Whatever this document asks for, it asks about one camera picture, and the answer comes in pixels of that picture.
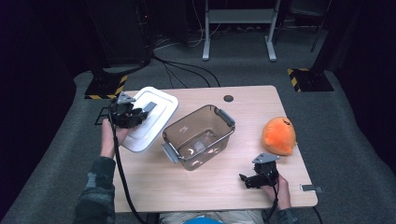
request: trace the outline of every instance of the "clear plastic container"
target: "clear plastic container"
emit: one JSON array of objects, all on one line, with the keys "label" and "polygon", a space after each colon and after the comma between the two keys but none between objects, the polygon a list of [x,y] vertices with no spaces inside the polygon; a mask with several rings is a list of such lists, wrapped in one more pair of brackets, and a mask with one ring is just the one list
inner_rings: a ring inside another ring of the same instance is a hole
[{"label": "clear plastic container", "polygon": [[234,120],[214,105],[205,105],[163,130],[169,159],[192,171],[227,147]]}]

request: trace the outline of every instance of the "person's arm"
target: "person's arm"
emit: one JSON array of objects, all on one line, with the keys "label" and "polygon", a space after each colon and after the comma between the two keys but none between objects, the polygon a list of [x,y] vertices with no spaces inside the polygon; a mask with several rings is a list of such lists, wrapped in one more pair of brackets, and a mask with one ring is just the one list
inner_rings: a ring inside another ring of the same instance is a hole
[{"label": "person's arm", "polygon": [[[125,140],[129,130],[117,129],[119,142]],[[78,197],[73,223],[114,223],[113,177],[116,163],[113,132],[107,119],[102,124],[102,147],[100,156],[88,173],[85,189]]]},{"label": "person's arm", "polygon": [[[300,223],[298,218],[294,215],[293,209],[291,208],[289,182],[282,175],[279,175],[275,187],[276,189],[278,189],[278,194],[277,194],[278,211],[276,212],[277,223],[279,224]],[[262,189],[265,191],[265,193],[267,193],[268,197],[273,202],[275,199],[274,189],[270,186],[262,186]]]}]

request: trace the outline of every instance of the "sleeve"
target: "sleeve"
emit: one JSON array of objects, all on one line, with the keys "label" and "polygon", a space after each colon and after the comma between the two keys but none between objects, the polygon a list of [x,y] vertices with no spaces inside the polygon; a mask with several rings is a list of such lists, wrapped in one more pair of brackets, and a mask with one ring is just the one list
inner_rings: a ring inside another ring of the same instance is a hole
[{"label": "sleeve", "polygon": [[276,213],[277,223],[279,224],[299,224],[298,218],[294,215],[293,209],[283,209]]},{"label": "sleeve", "polygon": [[107,157],[94,161],[87,185],[78,197],[73,223],[115,223],[115,167],[116,163]]}]

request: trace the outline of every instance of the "person's hand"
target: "person's hand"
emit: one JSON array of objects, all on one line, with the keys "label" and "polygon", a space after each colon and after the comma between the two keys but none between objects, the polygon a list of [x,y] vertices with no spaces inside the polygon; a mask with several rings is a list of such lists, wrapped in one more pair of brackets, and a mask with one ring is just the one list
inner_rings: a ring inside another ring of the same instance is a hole
[{"label": "person's hand", "polygon": [[[277,207],[280,210],[291,208],[289,182],[285,178],[283,178],[282,175],[279,175],[275,188],[279,189],[279,192],[277,194],[277,199],[278,199]],[[273,202],[275,199],[275,193],[273,187],[262,186],[262,189],[265,191],[265,193],[268,195],[270,200]]]},{"label": "person's hand", "polygon": [[[128,135],[130,129],[122,129],[116,128],[116,136],[119,139],[119,145],[121,145]],[[113,139],[113,131],[111,129],[111,124],[108,119],[104,119],[102,122],[102,149],[100,156],[109,157],[111,159],[114,158],[115,149],[114,149],[114,139]]]}]

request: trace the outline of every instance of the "table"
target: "table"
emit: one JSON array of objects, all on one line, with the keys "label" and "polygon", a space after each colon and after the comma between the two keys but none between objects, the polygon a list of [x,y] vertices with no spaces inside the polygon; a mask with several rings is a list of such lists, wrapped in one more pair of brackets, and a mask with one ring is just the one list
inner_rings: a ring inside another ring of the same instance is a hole
[{"label": "table", "polygon": [[276,0],[274,8],[261,9],[209,9],[205,0],[205,45],[202,59],[209,60],[210,30],[209,23],[270,23],[269,34],[265,37],[270,62],[276,62],[274,45],[272,42],[280,0]]},{"label": "table", "polygon": [[[239,174],[255,175],[252,160],[266,151],[261,143],[262,128],[269,119],[286,116],[276,88],[248,86],[162,91],[179,100],[178,109],[168,125],[203,105],[212,104],[235,120],[235,132],[219,155],[194,171],[187,171],[180,163],[169,161],[161,146],[164,143],[161,135],[151,148],[141,153],[121,147],[122,167],[136,211],[215,211],[271,207],[272,203],[263,191],[247,189]],[[126,93],[134,96],[137,91]],[[225,95],[231,95],[233,101],[225,102]],[[282,157],[276,165],[290,182],[292,206],[317,204],[315,192],[300,190],[301,184],[310,185],[311,180],[297,146],[291,156]],[[116,212],[130,212],[117,169],[114,185]]]}]

